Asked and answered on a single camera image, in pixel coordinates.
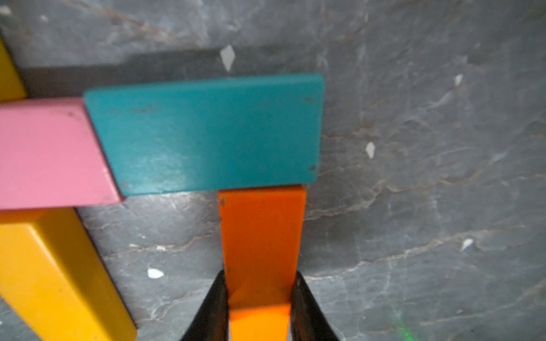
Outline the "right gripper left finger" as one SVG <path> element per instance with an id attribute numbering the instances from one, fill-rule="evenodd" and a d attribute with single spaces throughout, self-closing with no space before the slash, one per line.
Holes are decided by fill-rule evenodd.
<path id="1" fill-rule="evenodd" d="M 228 340 L 227 292 L 225 272 L 221 270 L 181 341 Z"/>

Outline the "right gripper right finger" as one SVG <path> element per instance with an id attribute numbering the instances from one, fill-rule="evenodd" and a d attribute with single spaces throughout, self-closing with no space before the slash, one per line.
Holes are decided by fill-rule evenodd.
<path id="1" fill-rule="evenodd" d="M 294 341 L 340 341 L 299 271 L 291 292 L 290 330 Z"/>

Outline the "orange block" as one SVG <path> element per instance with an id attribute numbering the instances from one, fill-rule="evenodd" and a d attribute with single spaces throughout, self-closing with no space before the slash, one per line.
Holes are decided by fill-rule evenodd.
<path id="1" fill-rule="evenodd" d="M 302 185 L 218 194 L 232 340 L 286 340 L 307 192 Z"/>

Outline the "orange-yellow block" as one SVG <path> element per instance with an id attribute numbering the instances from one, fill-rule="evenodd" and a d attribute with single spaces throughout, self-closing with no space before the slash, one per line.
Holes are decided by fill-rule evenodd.
<path id="1" fill-rule="evenodd" d="M 1 297 L 42 340 L 135 340 L 75 210 L 1 212 Z"/>

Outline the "teal block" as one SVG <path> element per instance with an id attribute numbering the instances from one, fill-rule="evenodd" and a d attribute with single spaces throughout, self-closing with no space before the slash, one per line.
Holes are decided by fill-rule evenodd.
<path id="1" fill-rule="evenodd" d="M 85 106 L 124 196 L 317 179 L 324 78 L 303 73 L 94 88 Z"/>

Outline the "pink block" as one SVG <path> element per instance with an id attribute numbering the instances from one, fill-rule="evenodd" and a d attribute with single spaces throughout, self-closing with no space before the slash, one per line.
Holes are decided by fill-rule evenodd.
<path id="1" fill-rule="evenodd" d="M 1 105 L 1 208 L 122 202 L 81 97 Z"/>

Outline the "yellow block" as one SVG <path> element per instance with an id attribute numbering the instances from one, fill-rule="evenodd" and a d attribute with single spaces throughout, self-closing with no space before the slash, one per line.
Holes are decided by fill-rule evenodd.
<path id="1" fill-rule="evenodd" d="M 26 89 L 3 41 L 0 43 L 0 100 L 11 102 L 26 99 Z"/>

